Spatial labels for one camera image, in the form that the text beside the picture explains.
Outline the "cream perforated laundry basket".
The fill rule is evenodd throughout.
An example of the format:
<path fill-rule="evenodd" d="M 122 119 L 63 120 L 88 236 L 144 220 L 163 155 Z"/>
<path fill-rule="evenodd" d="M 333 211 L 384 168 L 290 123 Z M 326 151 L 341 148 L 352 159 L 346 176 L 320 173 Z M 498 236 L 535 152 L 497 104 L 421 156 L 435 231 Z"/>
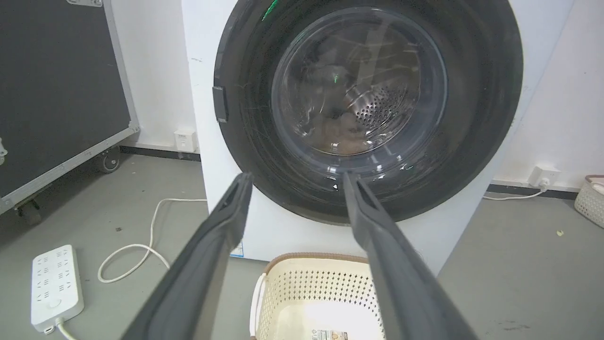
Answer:
<path fill-rule="evenodd" d="M 366 258 L 287 253 L 259 276 L 250 340 L 386 340 Z"/>

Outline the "white wall socket with plug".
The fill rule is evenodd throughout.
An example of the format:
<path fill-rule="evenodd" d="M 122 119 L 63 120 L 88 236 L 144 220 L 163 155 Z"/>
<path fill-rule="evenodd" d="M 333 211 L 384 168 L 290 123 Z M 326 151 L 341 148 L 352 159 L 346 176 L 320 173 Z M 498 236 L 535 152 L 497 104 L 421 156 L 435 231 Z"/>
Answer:
<path fill-rule="evenodd" d="M 528 185 L 546 191 L 560 177 L 561 171 L 551 166 L 536 165 L 527 180 Z"/>

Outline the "white front-load washing machine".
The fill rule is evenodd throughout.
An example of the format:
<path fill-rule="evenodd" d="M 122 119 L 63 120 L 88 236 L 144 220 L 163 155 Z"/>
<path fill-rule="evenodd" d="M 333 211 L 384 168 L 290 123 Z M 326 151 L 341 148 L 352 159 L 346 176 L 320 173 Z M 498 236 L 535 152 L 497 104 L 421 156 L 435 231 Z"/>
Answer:
<path fill-rule="evenodd" d="M 182 0 L 188 71 L 210 209 L 217 206 L 233 178 L 244 172 L 225 144 L 214 107 L 214 67 L 218 45 L 237 1 Z M 403 221 L 394 220 L 434 273 L 440 272 L 446 263 L 503 161 L 574 2 L 511 0 L 512 9 L 519 19 L 524 58 L 520 99 L 511 129 L 494 157 L 461 192 L 425 213 Z M 294 252 L 364 255 L 354 241 L 350 221 L 334 225 L 296 215 L 262 194 L 255 184 L 240 243 L 243 257 L 249 260 L 269 261 Z"/>

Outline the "white woven storage basket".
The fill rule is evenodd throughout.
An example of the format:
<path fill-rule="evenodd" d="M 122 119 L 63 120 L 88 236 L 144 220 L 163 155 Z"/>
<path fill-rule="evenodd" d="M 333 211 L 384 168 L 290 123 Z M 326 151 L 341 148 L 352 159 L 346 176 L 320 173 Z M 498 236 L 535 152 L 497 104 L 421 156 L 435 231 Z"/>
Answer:
<path fill-rule="evenodd" d="M 604 230 L 604 175 L 585 177 L 574 202 L 574 208 Z"/>

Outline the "round black washing machine door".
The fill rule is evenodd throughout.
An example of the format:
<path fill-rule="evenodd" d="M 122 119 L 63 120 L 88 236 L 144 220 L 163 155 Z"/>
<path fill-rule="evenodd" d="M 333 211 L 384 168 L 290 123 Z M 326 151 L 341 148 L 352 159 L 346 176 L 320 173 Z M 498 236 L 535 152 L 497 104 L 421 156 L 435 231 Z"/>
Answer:
<path fill-rule="evenodd" d="M 337 48 L 369 90 L 353 104 L 367 150 L 324 153 L 296 133 L 299 74 Z M 238 0 L 218 44 L 214 107 L 234 161 L 273 202 L 349 222 L 346 172 L 395 221 L 476 179 L 516 116 L 524 73 L 511 0 Z"/>

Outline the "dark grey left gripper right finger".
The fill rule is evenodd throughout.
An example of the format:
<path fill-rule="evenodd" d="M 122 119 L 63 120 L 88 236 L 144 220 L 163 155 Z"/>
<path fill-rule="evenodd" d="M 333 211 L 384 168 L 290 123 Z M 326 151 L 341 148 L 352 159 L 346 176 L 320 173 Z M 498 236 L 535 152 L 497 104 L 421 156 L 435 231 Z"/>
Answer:
<path fill-rule="evenodd" d="M 360 176 L 346 172 L 343 189 L 354 239 L 367 254 L 386 340 L 478 340 Z"/>

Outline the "black flight case on wheels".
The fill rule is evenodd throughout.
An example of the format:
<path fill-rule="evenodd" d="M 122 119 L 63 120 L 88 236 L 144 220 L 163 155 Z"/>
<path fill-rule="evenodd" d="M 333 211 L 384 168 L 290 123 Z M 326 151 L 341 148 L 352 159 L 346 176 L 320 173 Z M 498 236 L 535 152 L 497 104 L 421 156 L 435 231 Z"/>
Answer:
<path fill-rule="evenodd" d="M 0 0 L 0 215 L 42 221 L 36 197 L 92 162 L 120 166 L 140 131 L 114 0 Z"/>

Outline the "clothes inside washing drum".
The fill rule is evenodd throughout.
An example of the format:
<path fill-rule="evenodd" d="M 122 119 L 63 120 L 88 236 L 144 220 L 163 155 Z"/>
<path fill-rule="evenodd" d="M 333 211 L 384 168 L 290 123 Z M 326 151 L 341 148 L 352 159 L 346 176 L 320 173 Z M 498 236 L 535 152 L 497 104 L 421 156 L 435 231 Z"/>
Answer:
<path fill-rule="evenodd" d="M 360 83 L 358 67 L 339 56 L 337 48 L 314 43 L 304 50 L 298 77 L 296 133 L 305 144 L 337 155 L 365 152 L 367 130 L 357 121 L 353 104 L 369 86 Z"/>

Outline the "white power strip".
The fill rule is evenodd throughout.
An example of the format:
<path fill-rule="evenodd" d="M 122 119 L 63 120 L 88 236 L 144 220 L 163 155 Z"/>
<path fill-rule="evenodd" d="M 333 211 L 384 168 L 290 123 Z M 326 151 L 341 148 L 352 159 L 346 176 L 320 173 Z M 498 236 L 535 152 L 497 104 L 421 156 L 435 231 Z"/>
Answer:
<path fill-rule="evenodd" d="M 58 319 L 67 321 L 84 310 L 84 295 L 72 245 L 60 246 L 32 261 L 31 323 L 51 333 Z"/>

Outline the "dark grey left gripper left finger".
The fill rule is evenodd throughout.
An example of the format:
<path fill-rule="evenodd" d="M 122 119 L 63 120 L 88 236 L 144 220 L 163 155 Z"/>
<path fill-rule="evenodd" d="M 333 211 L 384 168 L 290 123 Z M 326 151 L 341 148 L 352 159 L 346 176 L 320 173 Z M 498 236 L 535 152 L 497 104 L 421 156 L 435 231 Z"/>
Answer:
<path fill-rule="evenodd" d="M 210 340 L 229 255 L 242 241 L 253 188 L 238 174 L 121 340 Z"/>

